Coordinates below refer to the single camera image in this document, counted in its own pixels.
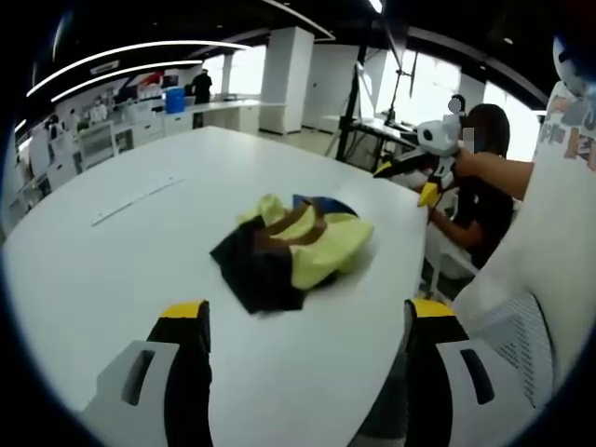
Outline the person's right hand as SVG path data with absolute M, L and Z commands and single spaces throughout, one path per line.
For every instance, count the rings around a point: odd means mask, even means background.
M 482 155 L 460 149 L 455 157 L 454 174 L 458 178 L 480 177 L 482 171 Z

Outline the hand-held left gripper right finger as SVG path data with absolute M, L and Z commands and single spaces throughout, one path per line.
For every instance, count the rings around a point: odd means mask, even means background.
M 506 446 L 527 422 L 517 370 L 453 310 L 413 298 L 404 306 L 408 446 Z

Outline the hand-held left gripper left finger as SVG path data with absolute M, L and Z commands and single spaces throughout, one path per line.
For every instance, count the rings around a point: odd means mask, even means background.
M 98 375 L 81 412 L 105 446 L 211 446 L 210 304 L 168 307 Z

